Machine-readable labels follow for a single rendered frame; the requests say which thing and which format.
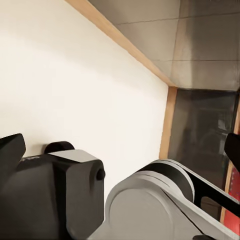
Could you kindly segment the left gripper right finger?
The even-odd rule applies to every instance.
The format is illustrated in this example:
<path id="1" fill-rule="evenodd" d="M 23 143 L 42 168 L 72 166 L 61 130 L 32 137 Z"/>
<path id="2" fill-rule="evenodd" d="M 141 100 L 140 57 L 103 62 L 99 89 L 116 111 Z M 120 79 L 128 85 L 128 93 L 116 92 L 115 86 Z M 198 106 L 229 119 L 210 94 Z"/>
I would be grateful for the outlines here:
<path id="1" fill-rule="evenodd" d="M 229 133 L 223 147 L 228 158 L 231 159 L 233 165 L 240 173 L 240 135 Z"/>

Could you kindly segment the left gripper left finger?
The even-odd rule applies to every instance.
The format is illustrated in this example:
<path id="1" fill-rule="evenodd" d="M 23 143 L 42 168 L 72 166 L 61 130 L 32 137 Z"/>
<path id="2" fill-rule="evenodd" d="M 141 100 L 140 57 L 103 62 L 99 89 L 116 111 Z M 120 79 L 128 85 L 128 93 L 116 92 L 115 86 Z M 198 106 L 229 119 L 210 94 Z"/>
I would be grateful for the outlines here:
<path id="1" fill-rule="evenodd" d="M 26 152 L 21 133 L 0 138 L 0 193 Z"/>

